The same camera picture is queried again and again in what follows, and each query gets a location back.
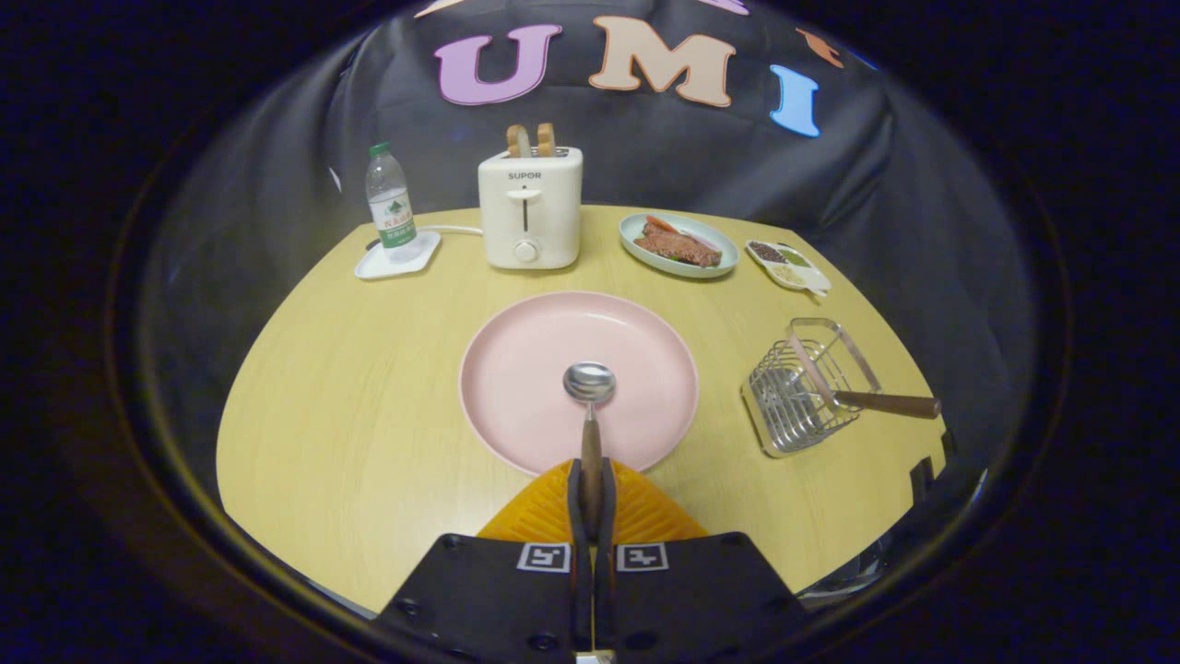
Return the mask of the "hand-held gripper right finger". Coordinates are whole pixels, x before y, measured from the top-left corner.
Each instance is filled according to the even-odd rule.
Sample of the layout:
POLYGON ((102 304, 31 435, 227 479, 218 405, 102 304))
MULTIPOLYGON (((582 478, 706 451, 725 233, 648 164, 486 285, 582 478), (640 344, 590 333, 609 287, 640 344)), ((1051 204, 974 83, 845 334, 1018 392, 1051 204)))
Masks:
POLYGON ((707 534, 636 471, 607 459, 595 643, 620 663, 753 663, 804 626, 796 600, 742 532, 707 534))

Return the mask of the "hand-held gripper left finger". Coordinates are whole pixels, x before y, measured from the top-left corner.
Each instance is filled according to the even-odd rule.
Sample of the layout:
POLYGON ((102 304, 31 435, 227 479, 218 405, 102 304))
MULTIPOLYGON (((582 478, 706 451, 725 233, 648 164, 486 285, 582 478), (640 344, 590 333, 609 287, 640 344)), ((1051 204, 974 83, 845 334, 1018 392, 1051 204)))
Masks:
POLYGON ((581 464, 544 472, 480 537, 447 533, 376 625, 431 660, 573 663, 594 645, 594 564, 579 509, 581 464))

